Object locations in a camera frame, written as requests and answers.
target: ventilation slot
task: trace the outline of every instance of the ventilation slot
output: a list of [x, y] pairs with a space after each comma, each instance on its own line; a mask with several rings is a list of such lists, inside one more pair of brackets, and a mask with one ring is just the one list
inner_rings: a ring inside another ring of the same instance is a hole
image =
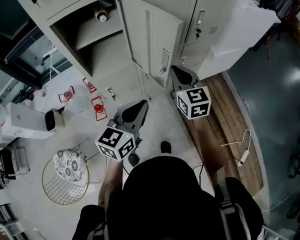
[[217, 32], [218, 26], [214, 26], [210, 29], [209, 35]]

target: gray floor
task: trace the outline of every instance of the gray floor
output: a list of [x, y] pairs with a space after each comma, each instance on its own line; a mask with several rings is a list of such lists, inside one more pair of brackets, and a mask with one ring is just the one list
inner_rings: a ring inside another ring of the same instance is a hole
[[[257, 52], [248, 50], [227, 73], [255, 128], [273, 207], [300, 185], [300, 175], [288, 178], [289, 158], [298, 150], [300, 137], [300, 52], [290, 36], [282, 34], [270, 43], [269, 54], [267, 60], [264, 46]], [[286, 214], [298, 193], [300, 186], [270, 212], [270, 227], [290, 239], [299, 224]]]

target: white cable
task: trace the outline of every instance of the white cable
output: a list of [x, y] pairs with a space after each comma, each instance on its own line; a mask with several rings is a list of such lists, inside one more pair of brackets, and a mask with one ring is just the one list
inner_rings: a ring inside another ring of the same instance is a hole
[[288, 195], [283, 201], [277, 203], [275, 206], [273, 206], [273, 207], [270, 208], [269, 210], [262, 210], [261, 212], [262, 212], [262, 213], [263, 213], [263, 212], [269, 212], [269, 211], [271, 211], [273, 208], [276, 208], [278, 205], [281, 205], [284, 201], [286, 201], [289, 197], [291, 197], [291, 195], [292, 195], [294, 192], [296, 192], [296, 190], [297, 190], [299, 187], [300, 187], [300, 184], [299, 184], [299, 185], [295, 188], [295, 190], [292, 191], [291, 194]]
[[[51, 42], [51, 51], [54, 50], [54, 44]], [[51, 60], [50, 60], [50, 81], [51, 81], [51, 71], [52, 71], [52, 60], [54, 58], [54, 53], [51, 53]]]
[[243, 133], [243, 137], [242, 137], [242, 141], [240, 142], [230, 142], [230, 143], [227, 143], [227, 144], [223, 144], [223, 145], [220, 145], [220, 147], [223, 147], [223, 146], [226, 146], [226, 145], [232, 145], [232, 144], [240, 144], [242, 142], [244, 142], [245, 140], [245, 135], [246, 135], [246, 132], [249, 131], [249, 145], [248, 145], [248, 148], [247, 150], [249, 150], [250, 148], [250, 143], [251, 143], [251, 130], [249, 128], [245, 129], [244, 133]]

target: shelf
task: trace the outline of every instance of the shelf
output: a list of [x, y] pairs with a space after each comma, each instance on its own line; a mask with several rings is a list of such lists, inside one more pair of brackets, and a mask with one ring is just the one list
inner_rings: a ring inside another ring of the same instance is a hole
[[101, 22], [96, 18], [91, 17], [78, 26], [76, 30], [77, 37], [75, 48], [80, 50], [83, 47], [119, 32], [122, 29], [119, 13], [116, 9], [109, 11], [108, 20], [105, 22]]
[[127, 67], [131, 62], [124, 33], [121, 31], [80, 50], [94, 82]]

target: wire chair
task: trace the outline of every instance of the wire chair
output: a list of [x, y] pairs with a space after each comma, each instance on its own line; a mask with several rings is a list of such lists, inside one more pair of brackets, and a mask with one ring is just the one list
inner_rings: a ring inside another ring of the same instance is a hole
[[[105, 170], [107, 170], [107, 158], [105, 158]], [[55, 169], [53, 157], [49, 159], [43, 168], [42, 188], [46, 196], [58, 205], [69, 206], [79, 202], [86, 194], [89, 184], [99, 184], [100, 182], [90, 182], [90, 174], [88, 165], [86, 165], [85, 173], [82, 179], [75, 184], [61, 178]]]

